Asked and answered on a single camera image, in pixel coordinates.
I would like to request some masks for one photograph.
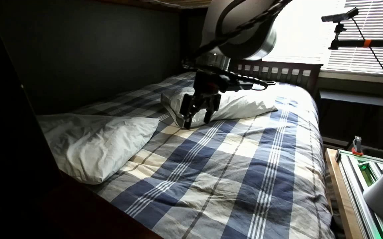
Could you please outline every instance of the headboard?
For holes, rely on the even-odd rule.
[[[231,60],[228,71],[270,82],[299,86],[315,99],[320,68],[322,64]]]

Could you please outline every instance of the plaid comforter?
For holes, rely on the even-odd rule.
[[[146,147],[93,191],[162,238],[332,238],[312,99],[278,84],[260,92],[275,98],[276,112],[181,131],[159,98],[193,78],[78,111],[161,120]]]

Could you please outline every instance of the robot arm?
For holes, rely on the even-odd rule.
[[[218,111],[218,92],[242,91],[267,83],[227,72],[231,59],[262,59],[275,44],[272,23],[291,0],[213,0],[209,6],[201,48],[183,63],[197,72],[194,95],[185,95],[179,113],[185,129],[193,116],[206,110],[205,123]]]

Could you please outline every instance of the pillowcase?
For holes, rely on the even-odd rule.
[[[158,119],[52,115],[37,117],[61,172],[86,185],[113,176],[151,139]]]
[[[162,94],[161,103],[175,124],[182,128],[183,117],[179,115],[182,99],[185,95],[193,96],[193,88],[183,88],[179,92]],[[238,91],[220,94],[219,110],[214,112],[211,121],[228,119],[248,119],[260,116],[275,110],[272,95],[264,95],[262,91]],[[206,110],[197,112],[191,120],[190,128],[205,125]]]

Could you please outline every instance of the bed sheet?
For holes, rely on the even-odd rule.
[[[193,78],[77,112],[161,120],[145,148],[90,191],[162,238],[334,238],[310,95],[276,84],[260,92],[275,98],[276,112],[181,131],[159,98],[191,87]]]

